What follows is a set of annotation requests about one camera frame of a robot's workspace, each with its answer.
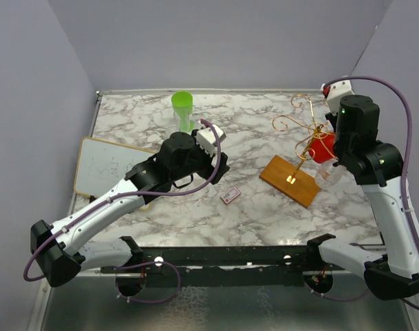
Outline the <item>red plastic wine glass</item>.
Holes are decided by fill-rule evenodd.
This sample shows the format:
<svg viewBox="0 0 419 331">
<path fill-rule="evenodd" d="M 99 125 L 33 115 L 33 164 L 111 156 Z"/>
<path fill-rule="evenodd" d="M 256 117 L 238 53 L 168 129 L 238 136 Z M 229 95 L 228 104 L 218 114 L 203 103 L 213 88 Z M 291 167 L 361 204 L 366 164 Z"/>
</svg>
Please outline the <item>red plastic wine glass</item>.
<svg viewBox="0 0 419 331">
<path fill-rule="evenodd" d="M 321 134 L 319 137 L 314 138 L 309 146 L 309 156 L 316 163 L 324 163 L 335 158 L 333 152 L 333 144 L 335 141 L 335 134 Z"/>
</svg>

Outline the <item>green plastic wine glass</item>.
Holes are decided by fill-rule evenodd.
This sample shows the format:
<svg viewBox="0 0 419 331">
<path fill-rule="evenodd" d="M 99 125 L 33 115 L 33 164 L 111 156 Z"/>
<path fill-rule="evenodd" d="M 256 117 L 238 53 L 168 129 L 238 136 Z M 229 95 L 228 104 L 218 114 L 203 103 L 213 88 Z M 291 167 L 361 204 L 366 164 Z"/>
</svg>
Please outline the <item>green plastic wine glass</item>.
<svg viewBox="0 0 419 331">
<path fill-rule="evenodd" d="M 194 126 L 194 122 L 191 120 L 193 111 L 192 94 L 187 91 L 178 91 L 172 95 L 171 103 L 176 128 L 180 132 L 191 132 Z"/>
</svg>

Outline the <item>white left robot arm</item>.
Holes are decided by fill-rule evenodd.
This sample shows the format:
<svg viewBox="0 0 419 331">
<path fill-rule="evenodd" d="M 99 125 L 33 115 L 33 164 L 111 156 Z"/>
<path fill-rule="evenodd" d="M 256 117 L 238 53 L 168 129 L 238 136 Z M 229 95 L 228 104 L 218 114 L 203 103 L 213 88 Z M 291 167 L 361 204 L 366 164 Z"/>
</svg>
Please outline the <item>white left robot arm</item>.
<svg viewBox="0 0 419 331">
<path fill-rule="evenodd" d="M 108 266 L 133 272 L 141 256 L 130 237 L 95 250 L 87 242 L 125 214 L 157 197 L 196 193 L 220 181 L 229 166 L 221 150 L 226 134 L 217 126 L 174 132 L 160 151 L 138 163 L 109 191 L 78 212 L 51 224 L 39 220 L 30 228 L 31 263 L 37 263 L 50 286 L 71 281 L 82 270 Z"/>
</svg>

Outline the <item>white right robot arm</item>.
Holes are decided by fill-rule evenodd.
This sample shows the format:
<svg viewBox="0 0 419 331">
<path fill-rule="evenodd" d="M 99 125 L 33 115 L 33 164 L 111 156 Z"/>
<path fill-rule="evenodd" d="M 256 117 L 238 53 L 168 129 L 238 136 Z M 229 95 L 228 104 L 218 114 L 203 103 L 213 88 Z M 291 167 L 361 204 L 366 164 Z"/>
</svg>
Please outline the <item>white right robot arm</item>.
<svg viewBox="0 0 419 331">
<path fill-rule="evenodd" d="M 332 264 L 364 279 L 378 299 L 419 293 L 419 223 L 409 198 L 406 162 L 394 145 L 377 139 L 380 108 L 370 97 L 340 100 L 334 153 L 367 197 L 386 246 L 369 252 L 324 234 L 307 243 L 306 264 L 321 270 Z"/>
</svg>

